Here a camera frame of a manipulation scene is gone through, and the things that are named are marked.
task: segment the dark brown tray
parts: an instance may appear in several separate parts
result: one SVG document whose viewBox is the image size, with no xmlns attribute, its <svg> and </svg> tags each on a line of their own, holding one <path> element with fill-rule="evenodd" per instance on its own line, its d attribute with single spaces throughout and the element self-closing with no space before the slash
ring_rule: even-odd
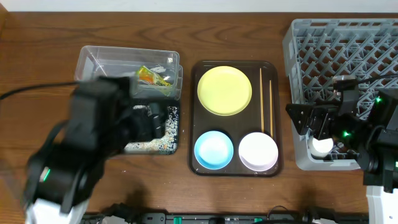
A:
<svg viewBox="0 0 398 224">
<path fill-rule="evenodd" d="M 211 68 L 217 66 L 231 66 L 242 71 L 251 82 L 252 97 L 247 107 L 232 116 L 218 116 L 207 111 L 198 99 L 198 82 L 202 75 Z M 262 99 L 264 112 L 264 132 L 271 133 L 270 123 L 270 87 L 272 85 L 272 133 L 279 150 L 278 161 L 269 170 L 256 172 L 248 169 L 239 158 L 239 143 L 245 135 L 253 132 L 261 132 L 261 96 L 260 96 L 260 68 L 262 70 Z M 189 154 L 189 166 L 198 175 L 210 176 L 243 176 L 243 177 L 273 177 L 277 175 L 283 166 L 282 144 L 280 136 L 279 121 L 279 97 L 278 78 L 275 67 L 269 62 L 246 62 L 246 61 L 202 61 L 195 65 L 192 70 L 192 130 Z M 193 148 L 197 139 L 207 131 L 221 131 L 225 133 L 234 145 L 234 155 L 231 162 L 224 168 L 209 170 L 199 164 L 195 158 Z"/>
</svg>

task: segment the robotic arm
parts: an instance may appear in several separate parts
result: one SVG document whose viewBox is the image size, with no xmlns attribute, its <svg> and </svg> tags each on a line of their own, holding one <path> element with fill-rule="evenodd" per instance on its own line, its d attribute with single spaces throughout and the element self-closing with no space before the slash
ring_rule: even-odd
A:
<svg viewBox="0 0 398 224">
<path fill-rule="evenodd" d="M 160 103 L 133 109 L 129 78 L 81 83 L 72 93 L 70 120 L 53 128 L 28 162 L 26 223 L 79 223 L 105 161 L 131 141 L 164 135 L 167 111 Z M 61 142 L 54 142 L 65 127 Z"/>
<path fill-rule="evenodd" d="M 367 121 L 353 111 L 358 102 L 356 80 L 336 82 L 341 104 L 286 106 L 297 132 L 310 129 L 318 140 L 333 138 L 359 153 L 369 204 L 369 222 L 398 222 L 398 90 L 379 90 Z"/>
</svg>

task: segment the gray plastic basket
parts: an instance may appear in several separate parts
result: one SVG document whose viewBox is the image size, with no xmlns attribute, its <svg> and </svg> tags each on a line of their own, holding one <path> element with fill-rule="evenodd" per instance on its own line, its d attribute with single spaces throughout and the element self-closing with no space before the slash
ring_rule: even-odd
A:
<svg viewBox="0 0 398 224">
<path fill-rule="evenodd" d="M 358 80 L 398 73 L 398 19 L 296 19 L 283 40 L 286 75 L 292 102 L 313 104 L 340 100 L 332 77 Z M 381 88 L 398 88 L 398 78 L 359 85 L 356 114 L 366 119 Z M 303 170 L 353 170 L 359 165 L 334 147 L 328 160 L 314 159 L 293 124 L 296 164 Z"/>
</svg>

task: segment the green light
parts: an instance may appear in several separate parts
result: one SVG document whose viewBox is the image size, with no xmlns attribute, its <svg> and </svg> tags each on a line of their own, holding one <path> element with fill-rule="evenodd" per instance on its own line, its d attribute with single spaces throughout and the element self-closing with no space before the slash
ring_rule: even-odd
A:
<svg viewBox="0 0 398 224">
<path fill-rule="evenodd" d="M 350 133 L 348 133 L 347 131 L 343 131 L 343 137 L 345 138 L 345 137 L 348 137 L 348 136 L 350 136 L 351 134 Z"/>
<path fill-rule="evenodd" d="M 50 174 L 50 169 L 47 171 L 47 173 L 45 174 L 45 176 L 44 176 L 44 178 L 43 178 L 43 182 L 45 182 L 45 180 L 47 179 L 47 177 L 49 176 L 49 174 Z"/>
<path fill-rule="evenodd" d="M 376 103 L 380 103 L 382 101 L 382 99 L 380 98 L 380 96 L 378 96 L 377 98 L 376 98 Z"/>
</svg>

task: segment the plastic bin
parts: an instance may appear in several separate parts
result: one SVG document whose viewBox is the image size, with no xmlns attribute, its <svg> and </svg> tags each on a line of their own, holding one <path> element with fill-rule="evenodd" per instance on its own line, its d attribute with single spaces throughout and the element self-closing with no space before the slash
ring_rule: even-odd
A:
<svg viewBox="0 0 398 224">
<path fill-rule="evenodd" d="M 283 40 L 286 75 L 292 102 L 340 100 L 331 79 L 355 75 L 358 80 L 398 73 L 398 19 L 296 19 Z M 398 88 L 398 78 L 359 85 L 356 114 L 366 119 L 381 88 Z M 303 170 L 359 169 L 334 147 L 328 160 L 314 159 L 308 133 L 300 136 L 292 123 L 296 164 Z"/>
<path fill-rule="evenodd" d="M 75 79 L 87 81 L 98 76 L 132 78 L 134 98 L 180 99 L 183 70 L 180 56 L 174 51 L 132 49 L 125 47 L 84 46 L 81 49 Z M 136 71 L 145 65 L 157 72 L 171 86 L 146 85 L 139 81 Z"/>
</svg>

